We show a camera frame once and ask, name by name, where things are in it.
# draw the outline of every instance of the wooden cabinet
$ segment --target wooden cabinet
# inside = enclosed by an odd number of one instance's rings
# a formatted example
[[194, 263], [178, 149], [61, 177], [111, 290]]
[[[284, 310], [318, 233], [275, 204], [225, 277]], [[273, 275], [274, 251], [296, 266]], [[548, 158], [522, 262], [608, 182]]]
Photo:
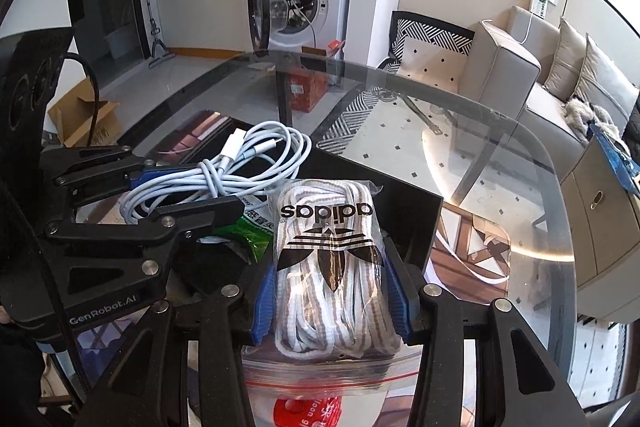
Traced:
[[251, 51], [247, 0], [158, 0], [170, 48]]
[[628, 194], [593, 139], [562, 181], [574, 244], [578, 313], [640, 318], [640, 201]]

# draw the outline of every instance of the red box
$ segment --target red box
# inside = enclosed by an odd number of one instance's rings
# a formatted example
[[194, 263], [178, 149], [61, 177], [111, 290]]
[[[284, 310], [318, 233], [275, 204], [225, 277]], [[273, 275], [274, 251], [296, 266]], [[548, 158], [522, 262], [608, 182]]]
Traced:
[[298, 68], [289, 73], [289, 107], [310, 112], [328, 89], [326, 73]]

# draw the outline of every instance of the white shoelace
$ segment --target white shoelace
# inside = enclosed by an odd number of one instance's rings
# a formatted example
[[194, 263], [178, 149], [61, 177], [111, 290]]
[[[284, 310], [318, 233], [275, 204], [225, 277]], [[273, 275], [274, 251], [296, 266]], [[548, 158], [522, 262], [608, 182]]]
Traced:
[[[383, 267], [350, 253], [350, 245], [356, 248], [358, 243], [370, 247], [375, 244], [373, 248], [377, 248], [378, 253], [383, 251], [369, 189], [358, 182], [302, 180], [287, 185], [276, 205], [271, 206], [277, 219], [287, 205], [293, 209], [308, 205], [315, 210], [320, 206], [357, 208], [363, 203], [369, 205], [364, 207], [371, 209], [369, 215], [356, 212], [342, 220], [334, 210], [329, 218], [322, 219], [327, 211], [320, 209], [320, 218], [316, 212], [310, 217], [280, 219], [275, 238], [278, 259], [283, 250], [313, 249], [306, 259], [277, 274], [275, 344], [285, 356], [321, 360], [339, 354], [359, 359], [367, 349], [386, 354], [399, 349], [400, 339], [382, 293]], [[308, 209], [304, 208], [302, 213], [308, 214]], [[334, 262], [339, 256], [337, 252], [344, 251], [344, 276], [335, 291], [319, 266], [319, 249], [327, 256], [330, 248], [333, 248]], [[337, 265], [339, 262], [334, 263], [332, 269], [337, 269]]]

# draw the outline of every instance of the fur blanket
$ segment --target fur blanket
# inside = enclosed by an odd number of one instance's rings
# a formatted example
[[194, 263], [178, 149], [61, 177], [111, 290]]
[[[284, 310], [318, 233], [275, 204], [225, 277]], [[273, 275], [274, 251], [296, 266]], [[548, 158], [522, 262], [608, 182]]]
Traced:
[[564, 105], [564, 121], [574, 132], [582, 145], [587, 146], [589, 138], [587, 132], [589, 124], [594, 123], [609, 135], [609, 137], [622, 145], [628, 153], [626, 144], [620, 138], [620, 131], [611, 120], [609, 113], [599, 105], [581, 102], [578, 98], [572, 98]]

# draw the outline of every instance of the glass table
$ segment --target glass table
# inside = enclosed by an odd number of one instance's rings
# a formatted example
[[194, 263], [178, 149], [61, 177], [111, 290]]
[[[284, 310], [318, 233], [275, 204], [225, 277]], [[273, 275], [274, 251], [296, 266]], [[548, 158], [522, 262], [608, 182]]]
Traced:
[[570, 229], [549, 156], [526, 128], [382, 70], [255, 52], [189, 83], [118, 142], [176, 163], [222, 115], [280, 120], [316, 148], [441, 195], [427, 280], [466, 300], [509, 298], [568, 378], [576, 317]]

